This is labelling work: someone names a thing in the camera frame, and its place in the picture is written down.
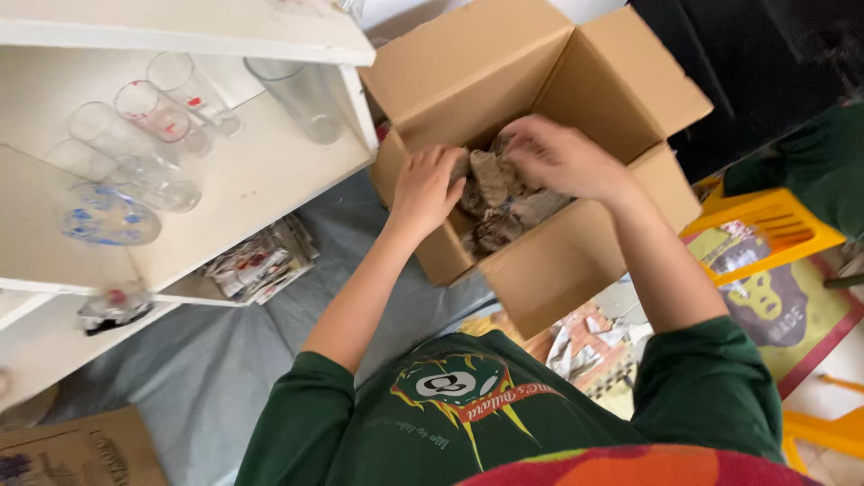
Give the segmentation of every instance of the shirt graphic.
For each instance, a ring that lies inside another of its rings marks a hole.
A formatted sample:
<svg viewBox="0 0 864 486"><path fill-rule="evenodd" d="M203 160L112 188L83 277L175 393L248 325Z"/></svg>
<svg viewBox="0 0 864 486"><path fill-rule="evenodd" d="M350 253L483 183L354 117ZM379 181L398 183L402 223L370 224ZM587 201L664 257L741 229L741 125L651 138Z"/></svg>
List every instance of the shirt graphic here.
<svg viewBox="0 0 864 486"><path fill-rule="evenodd" d="M510 369L503 361L480 353L415 361L399 372L390 393L424 412L424 404L431 404L457 429L461 425L471 440L474 462L480 471L483 470L483 463L471 430L473 422L502 412L522 433L536 442L513 411L511 403L539 393L561 396L543 383L516 385L510 376Z"/></svg>

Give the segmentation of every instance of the glass with red design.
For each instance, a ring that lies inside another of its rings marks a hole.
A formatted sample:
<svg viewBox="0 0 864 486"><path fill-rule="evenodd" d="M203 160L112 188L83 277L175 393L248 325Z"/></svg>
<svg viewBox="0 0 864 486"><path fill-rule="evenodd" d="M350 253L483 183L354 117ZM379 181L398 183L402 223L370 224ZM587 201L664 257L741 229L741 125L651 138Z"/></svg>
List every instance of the glass with red design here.
<svg viewBox="0 0 864 486"><path fill-rule="evenodd" d="M163 52L157 55L147 66L147 80L223 137L231 138L240 131L240 118L226 105L189 54Z"/></svg>
<svg viewBox="0 0 864 486"><path fill-rule="evenodd" d="M207 132L149 81L132 81L120 88L114 97L114 110L182 155L203 157L210 151Z"/></svg>

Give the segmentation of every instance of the person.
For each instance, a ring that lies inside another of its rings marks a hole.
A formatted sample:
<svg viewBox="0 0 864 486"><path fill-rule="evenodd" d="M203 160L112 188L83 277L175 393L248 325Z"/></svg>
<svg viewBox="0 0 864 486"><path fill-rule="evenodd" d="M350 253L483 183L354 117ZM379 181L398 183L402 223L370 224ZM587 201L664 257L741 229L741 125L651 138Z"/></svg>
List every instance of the person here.
<svg viewBox="0 0 864 486"><path fill-rule="evenodd" d="M518 119L502 135L531 187L595 199L614 218L657 332L632 420L596 405L500 331L427 341L355 392L353 374L400 271L465 184L449 182L462 149L434 145L405 161L383 231L273 387L236 484L552 484L566 471L575 471L571 480L613 475L622 484L756 483L738 479L769 472L802 483L779 465L780 398L759 352L624 166L546 118Z"/></svg>
<svg viewBox="0 0 864 486"><path fill-rule="evenodd" d="M864 239L864 103L829 108L723 176L725 196L780 187L850 240Z"/></svg>

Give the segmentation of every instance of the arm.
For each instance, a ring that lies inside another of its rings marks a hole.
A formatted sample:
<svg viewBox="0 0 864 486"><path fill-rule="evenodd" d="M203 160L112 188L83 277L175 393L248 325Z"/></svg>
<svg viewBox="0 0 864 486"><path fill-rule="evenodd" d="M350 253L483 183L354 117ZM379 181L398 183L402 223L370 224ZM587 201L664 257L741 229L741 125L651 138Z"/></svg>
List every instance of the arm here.
<svg viewBox="0 0 864 486"><path fill-rule="evenodd" d="M599 201L612 214L639 300L657 332L728 314L714 287L624 166L576 129L530 116L507 125L506 155L531 187Z"/></svg>
<svg viewBox="0 0 864 486"><path fill-rule="evenodd" d="M708 276L617 160L574 129L522 118L505 135L533 187L590 197L612 214L645 315L633 424L649 440L731 449L782 461L780 397L756 346Z"/></svg>
<svg viewBox="0 0 864 486"><path fill-rule="evenodd" d="M318 318L302 351L314 351L357 372L399 273L462 195L465 179L452 186L449 182L462 153L463 149L432 145L405 162L384 231Z"/></svg>
<svg viewBox="0 0 864 486"><path fill-rule="evenodd" d="M464 179L449 182L461 154L437 145L405 162L384 231L318 318L294 367L273 387L235 484L323 483L353 413L353 374L393 285L462 194Z"/></svg>

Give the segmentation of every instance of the white wall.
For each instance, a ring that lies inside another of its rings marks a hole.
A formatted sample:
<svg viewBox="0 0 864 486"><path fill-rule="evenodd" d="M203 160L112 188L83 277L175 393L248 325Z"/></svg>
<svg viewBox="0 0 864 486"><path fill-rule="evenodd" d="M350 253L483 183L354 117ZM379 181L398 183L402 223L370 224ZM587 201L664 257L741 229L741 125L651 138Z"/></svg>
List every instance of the white wall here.
<svg viewBox="0 0 864 486"><path fill-rule="evenodd" d="M470 0L365 0L360 27L372 39L390 40ZM549 0L574 23L585 23L623 7L626 0Z"/></svg>

